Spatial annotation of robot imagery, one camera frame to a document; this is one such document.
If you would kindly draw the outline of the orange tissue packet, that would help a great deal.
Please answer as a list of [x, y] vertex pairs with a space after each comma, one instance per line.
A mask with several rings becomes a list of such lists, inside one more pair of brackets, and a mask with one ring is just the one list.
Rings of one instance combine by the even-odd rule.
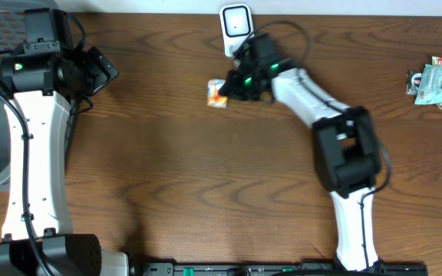
[[207, 105], [209, 107], [226, 109], [228, 105], [228, 97], [219, 93], [220, 88], [225, 84], [225, 80], [211, 79], [207, 83]]

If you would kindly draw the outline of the teal plastic-wrapped packet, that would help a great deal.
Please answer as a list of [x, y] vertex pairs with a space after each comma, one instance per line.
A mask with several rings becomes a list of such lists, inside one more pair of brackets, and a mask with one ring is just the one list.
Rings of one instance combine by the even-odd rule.
[[415, 105], [442, 104], [442, 66], [425, 66]]

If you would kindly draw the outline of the black-white right robot arm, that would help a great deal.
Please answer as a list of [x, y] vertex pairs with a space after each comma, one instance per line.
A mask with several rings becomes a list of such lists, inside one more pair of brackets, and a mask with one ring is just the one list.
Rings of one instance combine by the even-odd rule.
[[369, 112], [327, 94], [267, 34], [237, 38], [227, 48], [237, 65], [220, 94], [257, 101], [268, 91], [311, 130], [315, 171], [335, 208], [337, 262], [346, 271], [370, 270], [378, 262], [372, 205], [381, 157]]

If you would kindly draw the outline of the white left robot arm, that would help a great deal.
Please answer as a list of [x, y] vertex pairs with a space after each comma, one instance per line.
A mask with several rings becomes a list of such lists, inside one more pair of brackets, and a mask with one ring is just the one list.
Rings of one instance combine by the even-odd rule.
[[118, 275], [136, 268], [127, 253], [77, 234], [64, 183], [68, 121], [117, 75], [97, 49], [74, 43], [73, 16], [51, 8], [25, 11], [26, 41], [0, 65], [0, 100], [10, 127], [8, 210], [0, 275]]

